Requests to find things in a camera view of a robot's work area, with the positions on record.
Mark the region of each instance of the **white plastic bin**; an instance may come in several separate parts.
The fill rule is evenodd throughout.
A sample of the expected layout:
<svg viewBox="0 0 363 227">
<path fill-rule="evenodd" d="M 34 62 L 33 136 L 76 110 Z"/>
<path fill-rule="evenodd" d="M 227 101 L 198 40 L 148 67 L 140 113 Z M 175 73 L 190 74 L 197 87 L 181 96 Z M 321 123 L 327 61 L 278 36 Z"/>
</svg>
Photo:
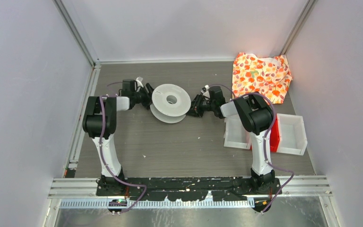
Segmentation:
<svg viewBox="0 0 363 227">
<path fill-rule="evenodd" d="M 251 142 L 247 143 L 246 131 L 240 121 L 239 115 L 234 115 L 225 118 L 225 147 L 250 149 Z"/>
<path fill-rule="evenodd" d="M 279 146 L 277 153 L 303 155 L 307 148 L 307 136 L 305 134 L 302 116 L 277 114 L 279 123 Z M 225 118 L 225 147 L 250 149 L 251 141 L 246 140 L 246 131 L 238 115 Z"/>
<path fill-rule="evenodd" d="M 277 115 L 280 119 L 279 133 L 282 137 L 277 153 L 303 155 L 307 148 L 303 117 L 280 113 Z"/>
</svg>

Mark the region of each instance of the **gray floor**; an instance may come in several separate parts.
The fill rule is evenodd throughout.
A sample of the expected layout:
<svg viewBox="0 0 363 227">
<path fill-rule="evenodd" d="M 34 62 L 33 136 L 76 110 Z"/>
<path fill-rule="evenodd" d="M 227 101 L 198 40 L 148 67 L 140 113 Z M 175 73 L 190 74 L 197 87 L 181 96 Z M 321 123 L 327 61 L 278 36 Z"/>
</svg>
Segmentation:
<svg viewBox="0 0 363 227">
<path fill-rule="evenodd" d="M 206 84 L 231 85 L 232 65 L 232 62 L 103 65 L 95 95 L 113 95 L 107 84 L 140 76 L 153 87 L 176 84 L 194 98 Z M 113 86 L 114 90 L 119 88 L 120 85 Z M 230 97 L 229 93 L 224 89 L 225 97 Z M 276 111 L 294 114 L 289 95 L 284 104 L 276 105 Z M 138 105 L 118 112 L 117 117 L 115 146 L 126 177 L 250 175 L 251 151 L 225 148 L 224 121 L 212 113 L 166 124 Z M 275 165 L 292 169 L 297 175 L 314 175 L 308 152 L 304 156 L 272 153 L 271 158 Z M 98 153 L 91 139 L 85 136 L 76 177 L 99 177 L 100 172 Z M 276 171 L 276 175 L 288 174 Z"/>
</svg>

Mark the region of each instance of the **floral fabric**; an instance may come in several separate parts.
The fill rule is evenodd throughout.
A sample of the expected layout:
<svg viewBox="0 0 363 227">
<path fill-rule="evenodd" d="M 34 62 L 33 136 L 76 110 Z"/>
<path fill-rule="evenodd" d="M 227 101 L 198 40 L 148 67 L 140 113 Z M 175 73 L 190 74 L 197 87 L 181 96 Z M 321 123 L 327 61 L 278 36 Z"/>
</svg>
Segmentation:
<svg viewBox="0 0 363 227">
<path fill-rule="evenodd" d="M 258 91 L 272 103 L 281 104 L 292 79 L 285 55 L 260 59 L 252 53 L 239 53 L 234 60 L 232 90 L 235 96 Z"/>
</svg>

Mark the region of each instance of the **aluminum frame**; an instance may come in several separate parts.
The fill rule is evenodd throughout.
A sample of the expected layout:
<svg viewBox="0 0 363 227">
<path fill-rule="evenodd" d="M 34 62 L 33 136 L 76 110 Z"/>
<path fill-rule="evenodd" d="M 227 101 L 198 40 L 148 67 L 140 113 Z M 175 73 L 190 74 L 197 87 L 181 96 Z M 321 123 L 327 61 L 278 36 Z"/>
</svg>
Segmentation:
<svg viewBox="0 0 363 227">
<path fill-rule="evenodd" d="M 285 44 L 283 45 L 283 49 L 280 52 L 280 55 L 287 54 L 289 51 L 294 39 L 297 37 L 298 33 L 300 32 L 301 28 L 305 24 L 305 21 L 307 20 L 308 16 L 310 15 L 315 3 L 318 0 L 307 0 L 307 3 L 305 4 L 304 8 L 302 9 L 302 12 L 300 16 L 298 17 L 297 22 L 295 23 L 292 31 L 290 32 Z"/>
<path fill-rule="evenodd" d="M 67 169 L 75 169 L 78 164 L 78 159 L 80 157 L 81 146 L 83 144 L 84 134 L 82 125 L 83 125 L 83 117 L 84 112 L 86 110 L 86 105 L 88 101 L 88 97 L 93 96 L 96 89 L 96 84 L 98 82 L 99 73 L 101 72 L 101 63 L 97 62 L 94 66 L 94 69 L 91 73 L 90 79 L 87 83 L 86 91 L 83 97 L 83 104 L 79 113 L 78 122 L 76 125 L 76 130 L 72 137 L 72 144 L 69 151 L 69 157 L 67 160 Z"/>
<path fill-rule="evenodd" d="M 278 176 L 284 184 L 289 176 Z M 96 196 L 96 178 L 55 178 L 52 182 L 48 199 L 93 199 Z M 326 176 L 295 176 L 283 189 L 281 197 L 295 196 L 332 196 Z M 247 195 L 250 198 L 264 197 L 264 195 Z"/>
<path fill-rule="evenodd" d="M 62 15 L 64 22 L 67 24 L 70 32 L 76 39 L 77 44 L 80 46 L 80 49 L 87 58 L 88 62 L 91 64 L 91 66 L 95 65 L 95 61 L 91 55 L 91 52 L 88 50 L 83 38 L 80 35 L 80 32 L 77 30 L 77 27 L 73 22 L 73 19 L 71 18 L 68 10 L 63 4 L 63 1 L 62 0 L 52 0 L 52 1 L 55 4 L 56 8 L 58 9 L 59 13 Z"/>
<path fill-rule="evenodd" d="M 278 176 L 283 184 L 290 176 Z M 55 178 L 49 191 L 50 205 L 46 213 L 44 227 L 53 227 L 61 205 L 67 209 L 102 209 L 108 206 L 113 199 L 124 199 L 124 196 L 96 196 L 96 178 Z M 140 201 L 133 209 L 168 209 L 168 208 L 236 208 L 251 207 L 252 201 L 257 197 L 268 195 L 248 195 L 247 201 L 240 202 L 214 202 L 212 194 L 208 193 L 202 202 L 182 201 Z M 284 187 L 280 197 L 308 197 L 317 196 L 320 199 L 325 218 L 330 227 L 339 227 L 339 222 L 332 206 L 331 192 L 326 176 L 295 176 Z"/>
</svg>

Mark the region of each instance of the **purple cable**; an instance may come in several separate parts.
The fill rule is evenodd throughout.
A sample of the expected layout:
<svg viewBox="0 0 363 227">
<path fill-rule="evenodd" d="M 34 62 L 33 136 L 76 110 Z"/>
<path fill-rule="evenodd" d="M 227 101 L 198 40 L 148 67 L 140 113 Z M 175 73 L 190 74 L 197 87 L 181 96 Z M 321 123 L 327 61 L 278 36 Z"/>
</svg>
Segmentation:
<svg viewBox="0 0 363 227">
<path fill-rule="evenodd" d="M 113 89 L 111 88 L 111 86 L 112 86 L 112 85 L 115 85 L 115 84 L 121 84 L 121 83 L 123 83 L 123 82 L 113 82 L 113 83 L 107 84 L 107 85 L 106 85 L 106 87 L 107 87 L 108 89 L 112 90 L 112 92 L 114 92 L 114 93 L 115 93 L 115 96 L 117 97 L 117 96 L 118 96 L 117 91 L 116 91 L 116 90 L 113 90 Z"/>
<path fill-rule="evenodd" d="M 102 100 L 102 96 L 99 97 L 99 102 L 101 104 L 101 109 L 102 109 L 102 130 L 101 130 L 101 135 L 99 136 L 99 153 L 101 154 L 102 163 L 104 164 L 104 166 L 106 167 L 108 172 L 112 175 L 112 177 L 115 178 L 115 180 L 117 180 L 118 182 L 120 182 L 124 185 L 130 186 L 130 187 L 143 187 L 144 188 L 143 192 L 137 198 L 137 200 L 130 207 L 128 207 L 127 209 L 122 210 L 120 212 L 122 214 L 122 213 L 129 211 L 132 207 L 134 207 L 137 204 L 138 201 L 141 200 L 141 198 L 143 198 L 145 192 L 147 191 L 147 186 L 144 184 L 132 184 L 132 183 L 127 183 L 127 182 L 122 181 L 112 172 L 112 170 L 109 168 L 108 164 L 106 163 L 105 158 L 104 158 L 104 152 L 102 151 L 102 137 L 104 136 L 105 128 L 106 128 L 105 107 L 104 107 L 104 101 Z"/>
<path fill-rule="evenodd" d="M 230 88 L 226 87 L 225 85 L 223 85 L 223 84 L 211 84 L 211 85 L 209 85 L 209 87 L 213 87 L 213 86 L 225 87 L 226 89 L 228 89 L 232 93 L 232 96 L 234 96 L 234 98 L 236 98 L 236 95 L 233 93 L 233 91 Z"/>
<path fill-rule="evenodd" d="M 245 96 L 248 96 L 248 95 L 255 95 L 255 96 L 260 96 L 262 98 L 264 98 L 270 105 L 271 109 L 272 109 L 272 113 L 273 113 L 273 118 L 272 118 L 272 123 L 270 124 L 268 130 L 265 132 L 265 135 L 264 135 L 264 156 L 265 156 L 265 162 L 271 166 L 272 168 L 274 169 L 277 169 L 277 170 L 280 170 L 280 171 L 283 171 L 283 172 L 288 172 L 288 173 L 291 173 L 291 177 L 279 188 L 279 190 L 276 192 L 275 196 L 271 199 L 271 201 L 267 204 L 267 206 L 261 211 L 262 214 L 264 214 L 264 212 L 269 208 L 269 206 L 273 203 L 273 201 L 276 199 L 277 195 L 279 195 L 279 193 L 282 191 L 282 188 L 284 188 L 286 186 L 286 184 L 288 184 L 294 177 L 294 171 L 293 170 L 288 170 L 288 169 L 283 169 L 283 168 L 280 168 L 280 167 L 277 167 L 275 165 L 273 165 L 269 160 L 268 160 L 268 156 L 267 156 L 267 136 L 270 132 L 270 130 L 272 129 L 273 125 L 275 124 L 275 121 L 276 121 L 276 112 L 275 112 L 275 108 L 272 104 L 272 102 L 263 94 L 260 94 L 260 93 L 246 93 L 244 95 L 242 95 L 241 97 L 245 97 Z"/>
</svg>

